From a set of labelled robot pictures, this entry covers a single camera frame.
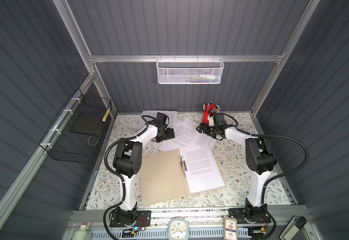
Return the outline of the large front printed sheet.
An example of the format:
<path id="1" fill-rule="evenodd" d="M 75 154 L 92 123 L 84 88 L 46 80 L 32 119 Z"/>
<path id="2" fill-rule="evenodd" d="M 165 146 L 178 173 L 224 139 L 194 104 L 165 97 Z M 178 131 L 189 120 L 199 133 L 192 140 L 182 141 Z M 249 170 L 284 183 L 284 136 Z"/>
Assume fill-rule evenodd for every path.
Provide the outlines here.
<path id="1" fill-rule="evenodd" d="M 185 177 L 191 194 L 225 187 L 209 144 L 179 148 L 179 153 L 186 162 Z"/>

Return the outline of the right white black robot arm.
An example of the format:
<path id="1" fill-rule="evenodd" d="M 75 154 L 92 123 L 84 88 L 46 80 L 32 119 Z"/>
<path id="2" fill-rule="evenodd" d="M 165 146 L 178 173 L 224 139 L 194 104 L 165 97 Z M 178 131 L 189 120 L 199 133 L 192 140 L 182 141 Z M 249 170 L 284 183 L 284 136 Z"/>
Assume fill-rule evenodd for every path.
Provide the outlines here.
<path id="1" fill-rule="evenodd" d="M 241 214 L 249 223 L 256 223 L 266 216 L 267 206 L 264 203 L 265 182 L 270 179 L 276 159 L 267 148 L 266 141 L 257 134 L 248 133 L 233 125 L 209 126 L 201 123 L 196 130 L 213 139 L 228 139 L 245 147 L 245 160 L 251 170 L 250 189 L 245 199 L 244 211 Z"/>

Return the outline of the brown kraft paper folder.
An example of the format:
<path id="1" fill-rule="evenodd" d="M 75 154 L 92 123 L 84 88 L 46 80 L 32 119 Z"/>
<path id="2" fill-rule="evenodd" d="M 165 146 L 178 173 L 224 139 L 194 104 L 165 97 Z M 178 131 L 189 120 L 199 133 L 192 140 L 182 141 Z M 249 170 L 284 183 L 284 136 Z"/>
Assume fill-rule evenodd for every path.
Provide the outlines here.
<path id="1" fill-rule="evenodd" d="M 180 165 L 179 149 L 144 156 L 139 174 L 143 207 L 192 195 Z"/>

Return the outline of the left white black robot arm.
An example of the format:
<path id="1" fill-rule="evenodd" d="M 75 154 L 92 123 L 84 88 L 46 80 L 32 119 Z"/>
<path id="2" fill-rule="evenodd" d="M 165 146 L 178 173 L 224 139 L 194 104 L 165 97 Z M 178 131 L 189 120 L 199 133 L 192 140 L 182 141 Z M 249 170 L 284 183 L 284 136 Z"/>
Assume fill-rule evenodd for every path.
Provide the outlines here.
<path id="1" fill-rule="evenodd" d="M 113 160 L 115 175 L 121 180 L 121 204 L 116 208 L 119 221 L 128 225 L 138 218 L 135 197 L 136 175 L 142 166 L 143 147 L 152 139 L 157 143 L 175 138 L 172 128 L 168 128 L 167 116 L 156 117 L 146 122 L 145 127 L 134 136 L 121 138 L 115 142 L 116 152 Z"/>

